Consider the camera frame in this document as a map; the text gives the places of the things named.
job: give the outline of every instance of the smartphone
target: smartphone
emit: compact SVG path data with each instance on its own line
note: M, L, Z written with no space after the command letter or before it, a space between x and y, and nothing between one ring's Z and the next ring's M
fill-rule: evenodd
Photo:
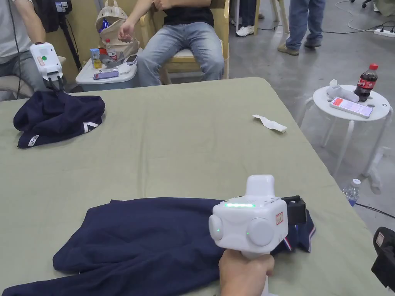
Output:
M127 60L126 60L126 63L128 64L128 65L133 65L133 64L135 64L137 62L137 55L135 54L135 55L133 55L133 56L130 56Z
M103 72L103 73L97 73L93 76L93 80L100 80L100 79L107 79L107 78L114 78L118 77L119 72L118 71L112 71L112 72Z
M369 118L373 112L373 108L357 104L340 97L335 97L331 102L331 107L337 108L348 113L362 116L364 118Z

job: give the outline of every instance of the purple phone case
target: purple phone case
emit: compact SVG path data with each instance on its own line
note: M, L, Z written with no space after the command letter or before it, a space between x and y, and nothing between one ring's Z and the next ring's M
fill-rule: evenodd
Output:
M95 74L93 76L93 80L115 78L115 77L118 77L118 76L119 76L119 72L118 71L97 73L97 74Z

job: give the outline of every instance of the white round stool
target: white round stool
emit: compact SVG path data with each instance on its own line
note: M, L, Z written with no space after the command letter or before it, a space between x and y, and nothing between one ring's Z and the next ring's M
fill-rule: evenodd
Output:
M350 91L355 90L354 85L341 85L341 87L346 90L350 90ZM365 177L372 175L374 173L371 170L373 160L375 159L375 156L378 153L379 144L380 144L381 138L383 136L384 130L391 122L392 113L393 113L391 106L389 105L388 101L382 95L372 91L369 99L367 99L366 102L363 102L363 103L359 102L359 104L361 104L361 105L365 105L365 106L369 106L369 107L373 108L373 112L370 115L370 117L363 118L361 116L354 115L354 114L351 114L351 113L331 107L329 103L332 101L332 99L327 95L327 93L326 93L327 89L328 89L328 86L316 90L314 92L313 96L306 100L306 102L304 103L304 106L302 107L302 110L299 114L299 117L297 119L297 124L299 125L299 127L301 127L306 110L311 106L312 102L314 102L314 104L320 110L324 111L328 115L333 116L334 120L331 120L331 122L328 125L327 130L325 132L324 138L322 139L322 146L325 147L326 144L328 143L329 137L333 131L333 128L335 126L337 118L347 119L350 121L348 123L346 137L343 140L343 145L340 150L339 157L337 159L336 167L335 167L333 174L332 174L332 176L335 176L337 171L339 170L339 167L340 167L340 164L343 160L344 154L346 153L347 146L350 142L351 135L354 130L355 121L368 122L368 121L379 120L379 119L382 119L385 117L383 126L378 134L376 143L373 146L373 150L370 154L368 163L364 169L364 172L362 173Z

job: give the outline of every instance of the sneaker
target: sneaker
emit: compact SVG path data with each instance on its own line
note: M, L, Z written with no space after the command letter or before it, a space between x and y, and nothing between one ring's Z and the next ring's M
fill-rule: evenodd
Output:
M246 37L254 33L254 26L241 27L236 31L237 37Z
M321 41L306 40L304 46L310 49L321 46Z
M287 46L285 45L285 43L282 44L282 45L279 45L279 46L277 47L277 50L278 50L279 52L288 53L288 54L290 54L290 55L292 55L292 56L298 56L298 55L299 55L299 51L293 51L293 50L287 48Z

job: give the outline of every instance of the concrete floor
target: concrete floor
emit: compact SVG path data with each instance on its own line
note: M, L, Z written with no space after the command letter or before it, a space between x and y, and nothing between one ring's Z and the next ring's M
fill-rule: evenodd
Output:
M269 1L261 2L261 12L265 19L260 28L272 28L273 17ZM336 1L327 1L323 28L325 31L350 32L347 23L352 16L335 6ZM372 2L366 9L361 8L361 1L338 4L354 14L351 26L368 29L382 24L395 16L385 18L373 12ZM313 92L327 86L332 79L339 84L355 85L360 74L366 71L370 63L377 63L378 83L374 90L388 99L395 106L393 80L395 74L395 40L389 37L374 35L372 32L355 34L324 34L322 47L316 51L301 48L298 57L277 51L277 46L284 42L286 36L282 27L273 30L258 30L257 36L238 38L234 35L235 28L230 31L230 78L263 77L296 118L303 102ZM326 148L320 146L322 133L327 119L313 106L306 112L302 130L313 148L325 163L329 171L334 169L340 151L348 121L338 120L335 130ZM376 140L382 121L356 124L353 137L346 155L336 176L336 181L343 187L353 178L358 178L366 165L372 145ZM386 131L382 143L393 149L392 155L381 160L378 171L382 179L381 194L372 192L369 181L363 180L359 203L372 206L395 215L395 120ZM355 211L374 233L379 226L395 230L395 219L372 210L355 206Z

